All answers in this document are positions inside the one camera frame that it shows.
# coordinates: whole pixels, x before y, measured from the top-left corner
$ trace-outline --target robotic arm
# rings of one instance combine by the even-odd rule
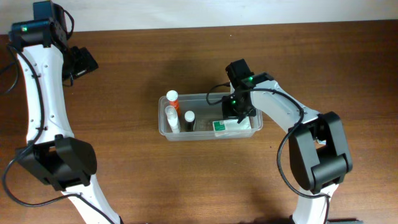
[[[18,54],[26,84],[27,142],[40,133],[33,150],[17,161],[43,184],[52,185],[64,195],[80,195],[81,200],[69,199],[86,223],[123,223],[98,184],[92,146],[74,138],[63,97],[63,80],[70,78],[72,85],[73,80],[97,69],[98,64],[87,49],[68,47],[67,39],[72,35],[65,23],[64,13],[68,12],[51,1],[33,3],[33,8],[34,20],[13,24],[9,33],[10,48]],[[44,126],[39,132],[43,117]]]
[[[290,168],[302,194],[326,197],[299,197],[290,222],[323,223],[329,204],[326,200],[331,199],[345,174],[353,168],[340,118],[334,112],[321,114],[307,108],[281,89],[269,74],[254,75],[243,59],[228,65],[226,73],[231,86],[231,95],[222,99],[226,119],[238,117],[240,122],[246,116],[255,116],[257,108],[287,133],[300,120],[298,106],[303,110],[302,122],[289,137]],[[324,146],[316,149],[314,141]]]

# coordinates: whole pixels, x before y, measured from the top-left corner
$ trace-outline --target wooden table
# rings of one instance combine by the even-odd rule
[[[2,36],[0,45],[7,41]],[[303,104],[342,118],[354,169],[333,196],[330,218],[398,220],[398,21],[79,32],[70,45],[87,47],[99,69],[64,88],[68,119],[75,137],[95,148],[101,188],[125,223],[238,223],[292,214],[297,196],[275,163],[284,133],[267,116],[249,139],[168,142],[159,134],[161,96],[206,93],[228,81],[225,66],[241,58]],[[0,53],[3,67],[9,57],[4,48]],[[1,90],[13,75],[2,77]],[[25,144],[22,80],[0,105],[3,170]],[[294,181],[288,158],[285,150],[283,167]],[[28,202],[60,195],[20,166],[8,180]],[[68,200],[25,208],[3,191],[0,197],[2,223],[83,223]]]

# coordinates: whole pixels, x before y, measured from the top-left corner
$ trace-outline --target green object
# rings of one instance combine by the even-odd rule
[[[222,121],[214,121],[213,123],[215,131],[224,131],[225,124]]]

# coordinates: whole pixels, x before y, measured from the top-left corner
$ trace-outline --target plastic bin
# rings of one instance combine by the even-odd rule
[[[210,101],[220,100],[222,96],[229,93],[211,93],[209,95]],[[181,131],[174,134],[167,122],[165,114],[166,106],[170,105],[166,96],[159,99],[159,132],[166,136],[169,141],[197,141],[210,139],[229,139],[229,138],[250,138],[256,131],[262,128],[262,112],[257,110],[255,117],[250,117],[251,129],[246,130],[227,130],[223,134],[216,133],[213,130],[213,121],[220,121],[223,119],[223,112],[221,103],[210,106],[206,102],[206,93],[179,95],[178,101],[180,103],[181,117],[179,118],[181,124]],[[188,110],[195,113],[196,127],[193,132],[185,132],[183,115]]]

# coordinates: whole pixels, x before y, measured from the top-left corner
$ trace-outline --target white background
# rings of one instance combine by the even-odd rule
[[[75,30],[398,19],[398,0],[54,0]],[[33,1],[0,0],[0,34],[33,19]]]

